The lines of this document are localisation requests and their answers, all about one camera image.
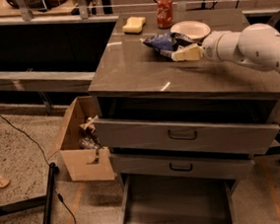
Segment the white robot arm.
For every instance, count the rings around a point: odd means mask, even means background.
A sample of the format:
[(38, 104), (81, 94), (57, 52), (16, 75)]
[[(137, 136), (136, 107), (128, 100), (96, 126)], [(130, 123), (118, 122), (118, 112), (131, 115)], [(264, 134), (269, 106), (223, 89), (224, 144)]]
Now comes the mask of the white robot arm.
[(199, 60), (229, 61), (247, 68), (273, 69), (280, 75), (280, 33), (270, 25), (249, 25), (242, 32), (212, 32), (202, 45), (190, 44), (173, 52), (174, 62)]

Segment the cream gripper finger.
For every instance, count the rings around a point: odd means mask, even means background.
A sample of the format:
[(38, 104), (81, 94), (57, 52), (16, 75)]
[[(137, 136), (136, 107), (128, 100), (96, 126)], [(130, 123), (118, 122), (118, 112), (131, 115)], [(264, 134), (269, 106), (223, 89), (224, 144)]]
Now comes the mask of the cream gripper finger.
[(204, 55), (202, 52), (202, 47), (196, 43), (190, 44), (185, 48), (180, 48), (179, 50), (173, 52), (172, 60), (174, 62), (179, 61), (198, 61)]

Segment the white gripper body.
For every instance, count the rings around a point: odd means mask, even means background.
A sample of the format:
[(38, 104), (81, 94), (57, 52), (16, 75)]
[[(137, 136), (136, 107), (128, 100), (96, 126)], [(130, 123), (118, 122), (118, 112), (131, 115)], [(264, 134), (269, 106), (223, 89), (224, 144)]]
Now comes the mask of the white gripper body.
[(244, 56), (238, 48), (240, 33), (212, 32), (202, 42), (204, 56), (212, 61), (241, 60)]

